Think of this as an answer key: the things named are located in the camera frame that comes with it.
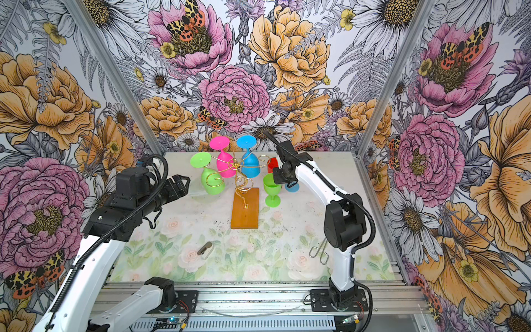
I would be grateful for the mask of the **green wine glass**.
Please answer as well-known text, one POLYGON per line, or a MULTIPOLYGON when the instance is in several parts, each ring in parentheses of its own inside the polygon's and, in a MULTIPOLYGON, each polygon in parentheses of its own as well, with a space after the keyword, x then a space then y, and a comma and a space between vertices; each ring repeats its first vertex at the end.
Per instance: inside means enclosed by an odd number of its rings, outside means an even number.
POLYGON ((270 208, 277 208, 281 204, 281 198, 279 194, 282 190, 282 186, 275 183, 273 174, 267 174, 263 179, 264 190, 267 193, 265 204, 270 208))
POLYGON ((219 171, 210 167, 212 155, 208 152, 198 152, 192 156, 190 164, 193 168, 201 168, 201 184, 205 191, 212 196, 221 194, 225 190, 225 183, 219 171))

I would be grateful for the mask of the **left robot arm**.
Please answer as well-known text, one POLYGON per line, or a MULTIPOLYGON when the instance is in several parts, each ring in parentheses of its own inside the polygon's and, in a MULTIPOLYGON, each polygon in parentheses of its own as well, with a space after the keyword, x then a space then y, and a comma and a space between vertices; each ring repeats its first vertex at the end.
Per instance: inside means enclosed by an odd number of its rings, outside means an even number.
POLYGON ((150 311, 171 311, 177 305, 174 282, 151 277, 113 308, 92 315, 101 288, 131 235, 148 214, 186 196, 190 178, 169 177, 166 158, 152 154, 116 177, 116 191, 84 228, 75 261, 51 307, 35 331, 126 331, 150 311))

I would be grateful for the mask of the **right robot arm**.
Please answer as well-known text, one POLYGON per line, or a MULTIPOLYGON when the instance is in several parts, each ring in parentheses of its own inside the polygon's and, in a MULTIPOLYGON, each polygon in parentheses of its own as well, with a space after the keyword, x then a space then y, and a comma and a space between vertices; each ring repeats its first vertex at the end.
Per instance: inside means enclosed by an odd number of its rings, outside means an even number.
POLYGON ((267 133, 276 147, 282 166, 272 171, 276 184, 289 188, 299 182, 308 187, 324 204, 325 242, 333 248, 333 271, 329 279, 328 296, 337 309, 358 305, 366 314, 371 312, 372 294, 355 277, 356 254, 372 244, 376 224, 364 207, 362 197, 349 194, 327 177, 306 152, 296 152, 291 142, 279 142, 267 133))

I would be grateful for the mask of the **red wine glass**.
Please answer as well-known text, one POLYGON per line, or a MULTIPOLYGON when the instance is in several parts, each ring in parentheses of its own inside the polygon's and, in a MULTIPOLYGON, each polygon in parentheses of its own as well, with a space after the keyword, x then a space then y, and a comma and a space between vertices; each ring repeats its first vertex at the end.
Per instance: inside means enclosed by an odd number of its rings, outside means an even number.
POLYGON ((279 167, 279 163, 276 157, 272 157, 267 163, 268 173, 273 173, 274 169, 279 167))

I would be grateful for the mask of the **pink wine glass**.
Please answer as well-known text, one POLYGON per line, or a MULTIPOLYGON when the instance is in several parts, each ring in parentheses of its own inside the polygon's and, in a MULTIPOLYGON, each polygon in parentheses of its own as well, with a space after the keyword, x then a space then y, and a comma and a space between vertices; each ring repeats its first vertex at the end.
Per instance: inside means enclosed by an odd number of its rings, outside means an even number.
POLYGON ((210 141, 210 147, 219 154, 216 157, 217 170, 222 178, 232 178, 236 175, 234 166, 234 158, 226 149, 230 146, 229 138, 225 136, 217 136, 210 141))

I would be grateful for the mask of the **blue wine glass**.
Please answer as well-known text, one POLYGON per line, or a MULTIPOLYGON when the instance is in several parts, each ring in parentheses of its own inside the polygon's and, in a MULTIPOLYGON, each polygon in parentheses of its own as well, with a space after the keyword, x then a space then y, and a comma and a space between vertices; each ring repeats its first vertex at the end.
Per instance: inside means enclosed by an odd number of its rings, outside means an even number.
POLYGON ((300 189, 300 185, 298 184, 298 182, 293 182, 293 183, 286 184, 285 188, 288 192, 294 193, 300 189))
POLYGON ((259 159, 253 153, 257 139, 254 136, 245 135, 238 138, 236 144, 244 151, 244 155, 240 160, 240 172, 247 178, 258 177, 261 171, 260 163, 259 159))

